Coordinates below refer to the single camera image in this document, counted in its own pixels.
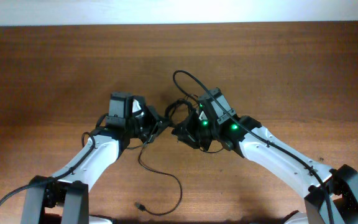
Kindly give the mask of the black usb cable silver plug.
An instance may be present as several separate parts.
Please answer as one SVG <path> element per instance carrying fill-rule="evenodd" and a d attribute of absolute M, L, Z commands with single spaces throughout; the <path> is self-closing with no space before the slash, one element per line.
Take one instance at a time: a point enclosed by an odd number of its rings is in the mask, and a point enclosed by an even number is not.
<path fill-rule="evenodd" d="M 183 200 L 183 186 L 177 176 L 156 170 L 143 161 L 149 144 L 150 140 L 146 140 L 139 146 L 137 162 L 141 168 L 150 173 L 154 181 L 153 184 L 147 185 L 150 188 L 148 193 L 152 196 L 149 196 L 146 202 L 135 202 L 134 206 L 151 216 L 163 217 L 172 214 L 180 206 Z"/>

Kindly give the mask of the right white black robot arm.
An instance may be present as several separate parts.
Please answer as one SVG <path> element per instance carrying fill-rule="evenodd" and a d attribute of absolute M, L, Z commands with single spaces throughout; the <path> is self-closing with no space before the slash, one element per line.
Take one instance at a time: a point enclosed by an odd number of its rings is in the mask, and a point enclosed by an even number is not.
<path fill-rule="evenodd" d="M 286 183 L 306 207 L 304 213 L 290 215 L 287 223 L 358 223 L 358 172 L 354 168 L 334 169 L 303 155 L 256 119 L 239 117 L 219 88 L 201 95 L 198 104 L 174 127 L 173 135 L 194 149 L 208 150 L 218 141 Z"/>

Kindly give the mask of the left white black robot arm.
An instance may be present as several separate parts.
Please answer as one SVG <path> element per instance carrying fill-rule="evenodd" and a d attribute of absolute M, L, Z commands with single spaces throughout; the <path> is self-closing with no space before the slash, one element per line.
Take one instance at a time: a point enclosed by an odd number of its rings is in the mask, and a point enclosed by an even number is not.
<path fill-rule="evenodd" d="M 21 223 L 115 223 L 111 217 L 90 214 L 90 190 L 131 139 L 146 145 L 167 124 L 144 97 L 111 93 L 109 111 L 82 135 L 81 151 L 50 177 L 36 176 L 29 182 Z"/>

